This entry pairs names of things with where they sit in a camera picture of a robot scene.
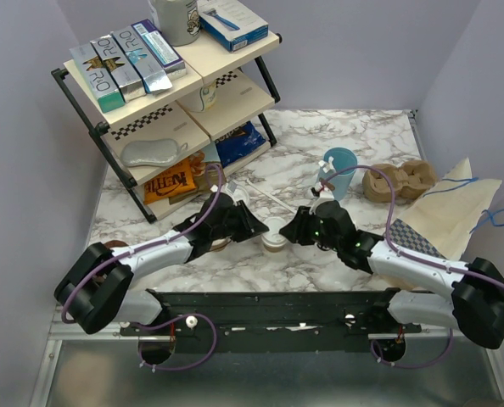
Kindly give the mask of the white plastic cup lid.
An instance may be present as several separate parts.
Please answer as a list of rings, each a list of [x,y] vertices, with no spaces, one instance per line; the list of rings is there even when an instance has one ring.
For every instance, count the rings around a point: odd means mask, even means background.
[[[223,188],[222,192],[228,195],[234,203],[242,201],[246,206],[249,206],[250,195],[246,189],[235,183],[227,183]]]

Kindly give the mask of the brown paper cup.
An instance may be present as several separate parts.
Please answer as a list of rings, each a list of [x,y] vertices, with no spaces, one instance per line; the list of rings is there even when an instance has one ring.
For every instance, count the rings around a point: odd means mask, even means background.
[[[217,239],[212,243],[210,250],[211,251],[223,250],[230,242],[231,242],[231,239],[229,237],[223,238],[223,239]]]
[[[263,248],[269,253],[280,253],[287,246],[288,241],[285,238],[272,240],[267,237],[262,237],[261,242]]]

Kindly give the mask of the checkered paper bag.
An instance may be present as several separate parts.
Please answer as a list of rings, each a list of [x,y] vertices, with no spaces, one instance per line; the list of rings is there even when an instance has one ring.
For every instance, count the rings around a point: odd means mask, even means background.
[[[427,238],[423,237],[401,219],[396,219],[391,224],[389,234],[391,241],[398,246],[435,258],[445,258]]]

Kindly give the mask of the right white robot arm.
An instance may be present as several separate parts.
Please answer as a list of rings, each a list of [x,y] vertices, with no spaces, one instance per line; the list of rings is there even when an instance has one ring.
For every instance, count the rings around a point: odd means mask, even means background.
[[[336,201],[299,207],[280,233],[291,243],[334,251],[351,269],[419,287],[372,309],[372,325],[381,332],[400,323],[426,324],[457,329],[483,348],[498,349],[504,340],[504,278],[488,260],[450,261],[396,246],[357,229]]]

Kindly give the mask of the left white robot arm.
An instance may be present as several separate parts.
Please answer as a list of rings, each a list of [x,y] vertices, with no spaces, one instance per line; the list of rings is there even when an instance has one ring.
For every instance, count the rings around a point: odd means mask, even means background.
[[[54,290],[62,321],[76,323],[87,334],[113,321],[137,322],[151,335],[168,326],[168,314],[152,293],[129,292],[133,280],[165,267],[184,265],[207,254],[214,242],[247,241],[269,231],[242,201],[212,193],[201,210],[166,234],[131,246],[87,247]]]

